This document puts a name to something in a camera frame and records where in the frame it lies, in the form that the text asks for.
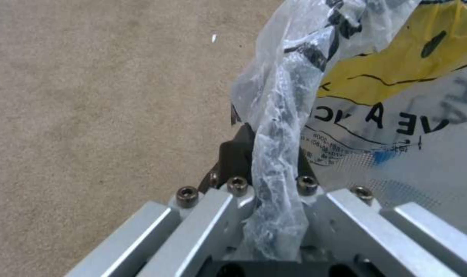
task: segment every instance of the plastic bag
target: plastic bag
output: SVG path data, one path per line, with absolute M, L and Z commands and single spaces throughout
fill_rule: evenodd
M 299 145 L 326 189 L 365 185 L 385 207 L 412 200 L 467 233 L 467 4 L 418 4 L 287 0 L 260 33 L 231 95 L 256 130 L 245 258 L 296 258 Z
M 295 187 L 300 133 L 327 70 L 384 49 L 417 0 L 285 1 L 258 37 L 256 58 L 232 89 L 237 115 L 256 130 L 252 178 L 260 206 L 241 249 L 294 260 L 307 219 Z

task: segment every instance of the bolt head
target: bolt head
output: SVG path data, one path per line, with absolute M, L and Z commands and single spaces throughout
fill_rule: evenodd
M 231 177 L 226 181 L 228 192 L 237 197 L 244 196 L 247 193 L 248 186 L 249 184 L 247 184 L 247 180 L 240 176 Z
M 210 187 L 216 187 L 218 185 L 218 173 L 215 171 L 209 172 L 209 186 Z
M 182 208 L 188 209 L 194 207 L 198 203 L 199 192 L 198 189 L 191 186 L 179 188 L 175 194 L 177 205 Z
M 299 176 L 296 179 L 298 193 L 303 196 L 310 196 L 316 193 L 319 182 L 315 177 Z
M 374 199 L 374 194 L 372 191 L 364 186 L 353 186 L 350 188 L 350 191 L 355 194 L 360 200 L 364 201 L 367 204 L 371 204 Z

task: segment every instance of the crumpled plastic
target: crumpled plastic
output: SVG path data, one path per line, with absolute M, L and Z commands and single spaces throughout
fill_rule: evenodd
M 295 184 L 300 133 L 321 80 L 338 60 L 385 49 L 418 3 L 286 0 L 261 31 L 231 93 L 256 131 L 251 174 L 260 201 L 239 258 L 296 260 L 308 226 Z

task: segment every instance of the beige carpet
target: beige carpet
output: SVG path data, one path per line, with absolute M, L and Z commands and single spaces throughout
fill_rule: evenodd
M 280 2 L 0 0 L 0 276 L 63 275 L 196 186 Z

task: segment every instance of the yellow printed plastic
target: yellow printed plastic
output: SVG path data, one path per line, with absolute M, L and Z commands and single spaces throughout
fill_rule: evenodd
M 416 82 L 467 67 L 467 3 L 419 5 L 389 47 L 343 60 L 321 82 L 318 97 L 374 105 Z

